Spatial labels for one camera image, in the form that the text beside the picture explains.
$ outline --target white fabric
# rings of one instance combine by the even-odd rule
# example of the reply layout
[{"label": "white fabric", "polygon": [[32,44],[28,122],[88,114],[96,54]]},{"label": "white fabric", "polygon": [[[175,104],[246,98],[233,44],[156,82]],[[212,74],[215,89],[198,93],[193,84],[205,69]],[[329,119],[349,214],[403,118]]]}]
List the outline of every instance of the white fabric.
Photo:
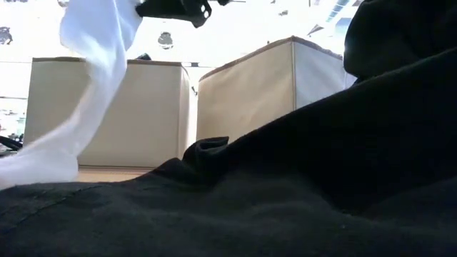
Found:
[{"label": "white fabric", "polygon": [[61,22],[61,42],[86,57],[91,81],[68,120],[17,155],[0,159],[0,188],[76,179],[76,157],[96,133],[126,72],[126,50],[141,23],[137,4],[70,1]]}]

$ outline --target ceiling light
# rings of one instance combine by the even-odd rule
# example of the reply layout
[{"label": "ceiling light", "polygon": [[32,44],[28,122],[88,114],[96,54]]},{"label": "ceiling light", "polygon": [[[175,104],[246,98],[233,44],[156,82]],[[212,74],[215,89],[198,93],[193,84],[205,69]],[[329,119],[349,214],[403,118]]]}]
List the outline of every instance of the ceiling light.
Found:
[{"label": "ceiling light", "polygon": [[0,27],[0,45],[9,45],[13,41],[13,36],[9,32],[9,27]]},{"label": "ceiling light", "polygon": [[162,32],[157,42],[162,49],[169,50],[173,48],[173,39],[170,32]]}]

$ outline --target beige panel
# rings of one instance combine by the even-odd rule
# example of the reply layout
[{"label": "beige panel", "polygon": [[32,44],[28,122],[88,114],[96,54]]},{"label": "beige panel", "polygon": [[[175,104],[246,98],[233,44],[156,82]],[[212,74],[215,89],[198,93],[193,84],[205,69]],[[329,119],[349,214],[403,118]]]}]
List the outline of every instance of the beige panel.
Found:
[{"label": "beige panel", "polygon": [[231,141],[345,89],[341,56],[295,36],[214,69],[199,85],[197,138]]},{"label": "beige panel", "polygon": [[345,89],[342,59],[300,42],[293,43],[293,52],[296,109]]},{"label": "beige panel", "polygon": [[291,41],[203,78],[197,139],[245,133],[293,110]]},{"label": "beige panel", "polygon": [[[26,143],[74,110],[88,81],[84,62],[34,59]],[[180,156],[188,143],[189,82],[180,64],[130,61],[116,98],[79,163],[155,167]]]}]

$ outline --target black clip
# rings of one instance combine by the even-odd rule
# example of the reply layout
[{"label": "black clip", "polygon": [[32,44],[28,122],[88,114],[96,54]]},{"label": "black clip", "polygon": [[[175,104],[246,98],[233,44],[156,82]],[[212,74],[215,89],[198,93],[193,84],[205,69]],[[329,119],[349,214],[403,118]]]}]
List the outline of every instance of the black clip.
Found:
[{"label": "black clip", "polygon": [[141,17],[190,21],[195,28],[205,24],[212,9],[207,0],[145,0],[136,7]]},{"label": "black clip", "polygon": [[199,94],[198,91],[195,90],[194,86],[191,86],[191,89],[195,96],[197,96]]},{"label": "black clip", "polygon": [[151,61],[152,59],[151,59],[151,57],[150,57],[148,54],[144,53],[144,54],[142,54],[142,55],[136,57],[135,60]]}]

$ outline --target black fabric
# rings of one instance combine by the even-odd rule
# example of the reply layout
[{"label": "black fabric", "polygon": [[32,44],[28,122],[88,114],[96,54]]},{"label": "black fabric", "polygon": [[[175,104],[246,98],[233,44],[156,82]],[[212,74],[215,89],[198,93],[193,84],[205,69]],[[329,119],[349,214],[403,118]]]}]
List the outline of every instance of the black fabric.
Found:
[{"label": "black fabric", "polygon": [[203,26],[211,16],[207,0],[145,0],[136,7],[140,17],[190,21],[195,28]]},{"label": "black fabric", "polygon": [[365,0],[348,28],[344,67],[369,79],[457,46],[456,0]]},{"label": "black fabric", "polygon": [[456,64],[376,74],[131,181],[6,189],[0,256],[454,257]]},{"label": "black fabric", "polygon": [[5,146],[13,151],[18,151],[22,148],[22,143],[18,142],[12,138],[8,138],[5,136],[0,136],[0,144]]}]

